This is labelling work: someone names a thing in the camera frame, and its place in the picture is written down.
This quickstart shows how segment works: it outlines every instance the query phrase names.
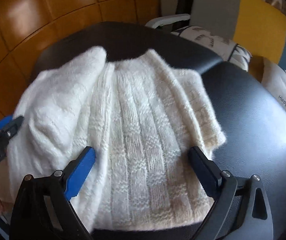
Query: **screw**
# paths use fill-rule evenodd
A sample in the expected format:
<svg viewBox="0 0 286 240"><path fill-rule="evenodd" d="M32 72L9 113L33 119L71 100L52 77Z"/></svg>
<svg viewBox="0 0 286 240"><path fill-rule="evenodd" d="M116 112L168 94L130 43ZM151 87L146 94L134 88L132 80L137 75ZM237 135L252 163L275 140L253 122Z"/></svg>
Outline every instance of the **screw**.
<svg viewBox="0 0 286 240"><path fill-rule="evenodd" d="M54 174L54 176L56 176L56 177L60 177L61 175L62 175L62 171L61 170L57 170L57 171L55 171L53 174Z"/></svg>
<svg viewBox="0 0 286 240"><path fill-rule="evenodd" d="M222 175L224 177L229 177L230 176L230 172L229 171L222 171Z"/></svg>
<svg viewBox="0 0 286 240"><path fill-rule="evenodd" d="M25 181L29 181L30 179L32 179L32 176L30 174L28 174L24 177Z"/></svg>
<svg viewBox="0 0 286 240"><path fill-rule="evenodd" d="M254 180L257 180L257 181L261 180L260 176L258 176L256 174L254 174L252 177Z"/></svg>

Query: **ribbed knit texture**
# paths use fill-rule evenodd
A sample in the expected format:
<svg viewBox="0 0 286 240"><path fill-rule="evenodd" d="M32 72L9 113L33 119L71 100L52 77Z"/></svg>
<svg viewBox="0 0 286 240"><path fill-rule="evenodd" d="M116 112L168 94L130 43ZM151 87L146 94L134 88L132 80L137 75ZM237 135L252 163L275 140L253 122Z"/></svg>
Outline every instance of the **ribbed knit texture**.
<svg viewBox="0 0 286 240"><path fill-rule="evenodd" d="M187 160L211 159L225 142L200 75L172 69L154 51L107 63L94 47L40 73L15 116L24 123L8 147L12 201L26 174L64 169L85 146L96 163L71 203L89 230L156 230L204 219L212 200Z"/></svg>

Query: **yellow cushion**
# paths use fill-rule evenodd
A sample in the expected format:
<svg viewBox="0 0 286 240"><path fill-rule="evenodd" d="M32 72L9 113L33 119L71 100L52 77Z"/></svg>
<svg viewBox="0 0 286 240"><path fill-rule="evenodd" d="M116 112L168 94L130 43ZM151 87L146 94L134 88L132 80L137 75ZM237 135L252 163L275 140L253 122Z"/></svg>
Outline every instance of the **yellow cushion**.
<svg viewBox="0 0 286 240"><path fill-rule="evenodd" d="M286 42L286 16L262 0L240 0L233 40L253 56L278 64Z"/></svg>

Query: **chair backrest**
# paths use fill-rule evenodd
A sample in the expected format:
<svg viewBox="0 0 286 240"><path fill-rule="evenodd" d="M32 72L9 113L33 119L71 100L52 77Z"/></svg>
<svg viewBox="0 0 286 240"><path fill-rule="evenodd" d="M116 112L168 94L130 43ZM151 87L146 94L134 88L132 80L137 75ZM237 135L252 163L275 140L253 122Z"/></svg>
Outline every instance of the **chair backrest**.
<svg viewBox="0 0 286 240"><path fill-rule="evenodd" d="M286 69L286 16L262 0L193 0L189 24Z"/></svg>

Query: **cable knit pattern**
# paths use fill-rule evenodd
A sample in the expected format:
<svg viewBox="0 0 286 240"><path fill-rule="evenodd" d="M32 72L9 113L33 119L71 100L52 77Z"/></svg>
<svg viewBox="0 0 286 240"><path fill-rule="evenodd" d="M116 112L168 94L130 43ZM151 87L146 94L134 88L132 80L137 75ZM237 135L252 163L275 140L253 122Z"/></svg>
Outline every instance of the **cable knit pattern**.
<svg viewBox="0 0 286 240"><path fill-rule="evenodd" d="M157 230L204 219L208 198L188 164L225 142L196 71L154 51L107 63L94 47L44 71L23 94L24 123L8 147L12 201L26 174L49 176L89 145L96 163L72 205L89 230Z"/></svg>

